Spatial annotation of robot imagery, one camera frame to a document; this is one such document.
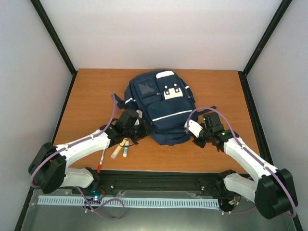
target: brown surface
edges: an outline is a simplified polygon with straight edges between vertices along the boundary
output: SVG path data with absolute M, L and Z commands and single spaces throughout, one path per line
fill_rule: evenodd
M 124 97 L 130 79 L 147 72 L 144 69 L 79 69 L 70 94 L 55 144 L 67 143 L 89 135 L 109 121 L 111 93 Z M 233 129 L 253 150 L 257 142 L 249 118 L 237 71 L 175 70 L 192 89 L 197 107 L 215 105 L 230 121 Z M 123 157 L 121 150 L 112 159 L 115 147 L 106 150 L 102 169 L 157 170 L 186 172 L 222 172 L 233 169 L 245 172 L 225 153 L 210 144 L 202 149 L 188 141 L 175 146 L 160 146 L 146 137 Z M 71 167 L 97 168 L 102 152 L 93 153 Z

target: white wall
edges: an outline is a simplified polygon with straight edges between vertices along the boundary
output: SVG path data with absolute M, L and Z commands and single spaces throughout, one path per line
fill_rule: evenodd
M 0 4 L 0 229 L 14 229 L 27 168 L 51 140 L 71 75 L 31 2 Z
M 281 0 L 42 0 L 76 68 L 243 70 Z
M 273 161 L 291 171 L 308 230 L 308 4 L 293 1 L 248 75 Z

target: black metal frame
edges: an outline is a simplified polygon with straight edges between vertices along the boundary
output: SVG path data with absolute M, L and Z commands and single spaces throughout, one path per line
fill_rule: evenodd
M 47 31 L 49 32 L 50 37 L 52 38 L 54 44 L 56 45 L 59 53 L 61 54 L 64 62 L 67 65 L 67 68 L 72 74 L 72 81 L 70 83 L 70 87 L 62 107 L 62 111 L 60 114 L 60 118 L 57 123 L 56 131 L 52 138 L 52 142 L 54 142 L 55 136 L 57 134 L 70 92 L 72 90 L 77 71 L 75 70 L 68 54 L 65 51 L 63 44 L 61 43 L 54 27 L 52 26 L 42 4 L 39 0 L 31 0 L 35 10 L 40 16 L 43 24 L 45 25 Z M 243 71 L 239 71 L 239 78 L 242 85 L 243 93 L 245 96 L 247 108 L 249 111 L 249 115 L 251 118 L 251 122 L 253 125 L 253 129 L 255 132 L 258 148 L 260 151 L 260 155 L 269 163 L 273 163 L 270 150 L 267 145 L 267 141 L 262 129 L 262 125 L 257 113 L 257 109 L 254 103 L 253 96 L 251 94 L 251 90 L 249 88 L 249 84 L 247 81 L 247 76 L 253 65 L 255 64 L 257 58 L 261 54 L 263 48 L 274 32 L 276 26 L 280 22 L 282 16 L 286 12 L 288 6 L 292 0 L 282 0 L 279 5 L 276 13 L 274 14 L 269 26 L 267 27 L 265 33 L 263 34 L 260 42 L 258 43 L 255 51 L 253 52 L 251 58 L 249 59 L 245 69 Z M 102 171 L 101 175 L 104 175 L 103 179 L 105 179 L 104 184 L 106 185 L 106 191 L 110 194 L 115 194 L 120 190 L 151 190 L 151 189 L 159 189 L 159 190 L 168 190 L 168 191 L 190 191 L 190 192 L 198 192 L 204 196 L 213 196 L 215 198 L 219 198 L 221 194 L 217 193 L 215 190 L 212 190 L 213 184 L 217 180 L 217 174 L 203 174 L 203 173 L 163 173 L 163 172 L 127 172 L 127 171 Z M 21 230 L 22 224 L 24 222 L 26 211 L 29 206 L 30 199 L 32 197 L 33 189 L 30 188 L 24 207 L 20 214 L 19 220 L 16 224 L 15 230 Z M 224 197 L 233 197 L 234 194 L 230 193 L 224 195 Z M 295 227 L 298 231 L 303 230 L 296 216 L 294 219 Z

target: navy blue backpack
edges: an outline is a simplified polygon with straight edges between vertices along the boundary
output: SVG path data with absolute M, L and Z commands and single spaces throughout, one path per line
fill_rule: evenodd
M 176 73 L 160 70 L 138 75 L 129 82 L 124 95 L 125 100 L 115 96 L 117 106 L 139 110 L 158 144 L 174 145 L 190 139 L 184 124 L 196 108 L 195 100 L 189 86 Z M 191 119 L 197 121 L 198 115 L 206 112 L 194 113 Z

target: white perforated rail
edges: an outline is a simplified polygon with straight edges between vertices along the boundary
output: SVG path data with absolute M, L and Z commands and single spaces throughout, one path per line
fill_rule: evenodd
M 91 202 L 99 206 L 114 197 L 105 197 L 101 202 Z M 166 199 L 166 198 L 119 198 L 127 208 L 206 208 L 218 209 L 217 199 Z M 39 196 L 38 205 L 85 205 L 81 196 Z M 117 201 L 106 204 L 107 207 L 122 207 Z

